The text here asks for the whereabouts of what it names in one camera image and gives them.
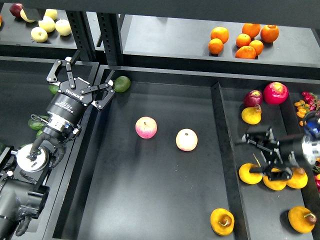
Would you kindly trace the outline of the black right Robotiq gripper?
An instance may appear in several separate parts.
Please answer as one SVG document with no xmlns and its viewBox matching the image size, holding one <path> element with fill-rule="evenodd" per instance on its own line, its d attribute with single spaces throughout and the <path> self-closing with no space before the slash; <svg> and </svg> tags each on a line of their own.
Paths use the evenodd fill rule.
<svg viewBox="0 0 320 240">
<path fill-rule="evenodd" d="M 275 138 L 273 128 L 263 130 L 250 127 L 237 144 L 246 143 L 261 151 L 265 166 L 252 167 L 250 173 L 260 173 L 269 181 L 287 181 L 293 176 L 290 167 L 311 167 L 313 160 L 307 155 L 308 138 L 304 134 L 292 134 Z"/>
</svg>

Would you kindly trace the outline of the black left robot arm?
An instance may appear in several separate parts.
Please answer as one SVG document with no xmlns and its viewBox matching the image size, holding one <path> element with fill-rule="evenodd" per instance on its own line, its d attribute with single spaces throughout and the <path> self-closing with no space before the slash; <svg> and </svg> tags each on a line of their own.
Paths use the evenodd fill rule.
<svg viewBox="0 0 320 240">
<path fill-rule="evenodd" d="M 0 149 L 0 237 L 9 240 L 22 236 L 31 220 L 45 207 L 50 188 L 46 186 L 51 171 L 62 161 L 66 145 L 82 131 L 80 120 L 89 106 L 102 111 L 115 95 L 111 71 L 105 82 L 92 84 L 75 77 L 72 66 L 75 53 L 57 59 L 47 75 L 56 94 L 46 108 L 46 116 L 32 114 L 31 120 L 41 128 L 33 143 Z"/>
</svg>

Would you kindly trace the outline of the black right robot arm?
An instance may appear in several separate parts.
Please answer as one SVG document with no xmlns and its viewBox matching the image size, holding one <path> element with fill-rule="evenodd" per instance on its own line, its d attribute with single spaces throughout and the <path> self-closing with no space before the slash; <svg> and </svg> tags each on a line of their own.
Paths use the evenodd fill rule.
<svg viewBox="0 0 320 240">
<path fill-rule="evenodd" d="M 242 141 L 260 150 L 264 163 L 248 172 L 266 176 L 270 181 L 287 181 L 298 168 L 312 168 L 320 157 L 320 111 L 311 111 L 302 120 L 303 133 L 275 138 L 273 129 L 250 128 Z"/>
</svg>

